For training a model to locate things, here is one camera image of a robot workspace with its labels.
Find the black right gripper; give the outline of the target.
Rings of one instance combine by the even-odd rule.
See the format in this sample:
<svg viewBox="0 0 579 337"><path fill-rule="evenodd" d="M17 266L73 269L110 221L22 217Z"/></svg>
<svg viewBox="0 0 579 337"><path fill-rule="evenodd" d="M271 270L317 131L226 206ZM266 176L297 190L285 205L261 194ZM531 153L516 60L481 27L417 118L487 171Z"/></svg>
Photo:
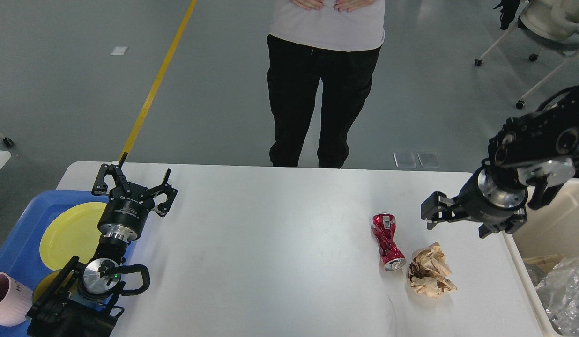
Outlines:
<svg viewBox="0 0 579 337"><path fill-rule="evenodd" d="M480 239L499 232L514 234L527 223L526 213L516 213L527 199L527 189L508 191L498 186L486 169L479 168L457 196L448 198L436 190L427 197L420 207L421 218L428 230L442 222L481 222L483 224L478 228Z"/></svg>

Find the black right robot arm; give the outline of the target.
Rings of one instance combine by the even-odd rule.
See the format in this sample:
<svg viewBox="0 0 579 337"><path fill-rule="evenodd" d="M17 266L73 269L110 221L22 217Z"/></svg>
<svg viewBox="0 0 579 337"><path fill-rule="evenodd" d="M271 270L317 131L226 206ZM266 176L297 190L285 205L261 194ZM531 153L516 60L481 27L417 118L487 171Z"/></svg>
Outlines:
<svg viewBox="0 0 579 337"><path fill-rule="evenodd" d="M531 113L508 118L489 140L487 157L459 194L436 191L422 202L429 230L469 220L478 233L516 233L527 209L549 205L579 170L579 85L553 94Z"/></svg>

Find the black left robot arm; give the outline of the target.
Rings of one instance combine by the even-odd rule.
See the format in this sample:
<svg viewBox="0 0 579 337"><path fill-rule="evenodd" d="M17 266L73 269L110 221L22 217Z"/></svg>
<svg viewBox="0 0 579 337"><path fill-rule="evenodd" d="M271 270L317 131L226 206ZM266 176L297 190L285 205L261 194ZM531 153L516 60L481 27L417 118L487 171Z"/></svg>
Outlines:
<svg viewBox="0 0 579 337"><path fill-rule="evenodd" d="M142 264L128 265L127 248L141 237L150 212L164 217L178 190L169 181L171 170L152 188L127 180L122 167L127 158L103 164L92 194L108 197L97 221L100 238L93 256L83 263L78 256L33 301L26 316L30 337L109 337L125 311L120 297L148 290L150 273Z"/></svg>

